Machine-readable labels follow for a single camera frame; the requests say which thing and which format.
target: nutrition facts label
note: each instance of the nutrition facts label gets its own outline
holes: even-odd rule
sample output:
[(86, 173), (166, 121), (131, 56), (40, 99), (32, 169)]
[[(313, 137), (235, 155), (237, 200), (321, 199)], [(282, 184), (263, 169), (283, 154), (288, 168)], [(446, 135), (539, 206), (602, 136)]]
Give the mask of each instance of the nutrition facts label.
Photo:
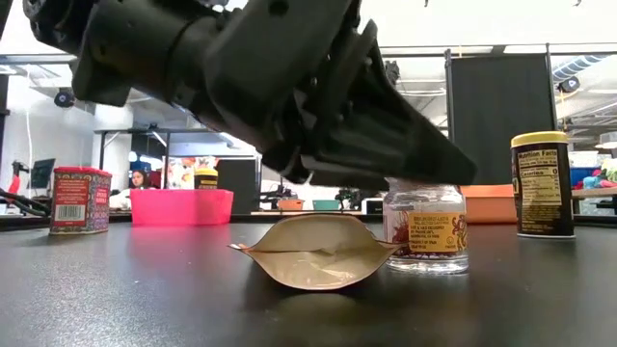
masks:
[(518, 154), (523, 206), (561, 205), (557, 149), (531, 150)]

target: poster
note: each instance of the poster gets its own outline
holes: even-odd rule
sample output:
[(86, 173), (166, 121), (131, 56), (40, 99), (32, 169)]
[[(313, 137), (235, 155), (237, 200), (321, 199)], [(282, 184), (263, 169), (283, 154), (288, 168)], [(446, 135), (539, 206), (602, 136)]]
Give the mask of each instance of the poster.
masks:
[(203, 157), (170, 157), (167, 168), (167, 188), (195, 189), (195, 170), (216, 168), (218, 159), (212, 156)]

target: jar label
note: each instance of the jar label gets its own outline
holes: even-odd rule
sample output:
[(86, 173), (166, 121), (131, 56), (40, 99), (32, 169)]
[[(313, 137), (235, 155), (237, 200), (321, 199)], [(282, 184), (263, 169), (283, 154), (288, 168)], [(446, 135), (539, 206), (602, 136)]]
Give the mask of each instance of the jar label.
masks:
[(409, 247), (413, 253), (452, 253), (467, 248), (465, 215), (409, 212)]

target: tin can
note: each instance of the tin can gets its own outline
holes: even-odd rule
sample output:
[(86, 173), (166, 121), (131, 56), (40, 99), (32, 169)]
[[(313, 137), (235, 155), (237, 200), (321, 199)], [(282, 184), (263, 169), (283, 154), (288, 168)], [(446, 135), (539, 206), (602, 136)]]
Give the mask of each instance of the tin can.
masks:
[(90, 234), (109, 228), (112, 175), (93, 168), (54, 170), (52, 235)]
[(520, 236), (574, 238), (568, 136), (541, 131), (511, 142)]

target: can lid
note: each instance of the can lid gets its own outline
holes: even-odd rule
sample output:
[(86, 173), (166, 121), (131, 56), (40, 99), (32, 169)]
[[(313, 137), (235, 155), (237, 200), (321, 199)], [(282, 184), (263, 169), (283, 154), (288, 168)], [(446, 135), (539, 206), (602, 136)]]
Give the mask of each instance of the can lid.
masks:
[(543, 143), (568, 143), (568, 135), (561, 131), (538, 131), (534, 133), (522, 134), (515, 136), (510, 146), (520, 147), (525, 145), (543, 144)]
[(214, 169), (200, 168), (195, 170), (195, 174), (219, 175), (219, 172)]

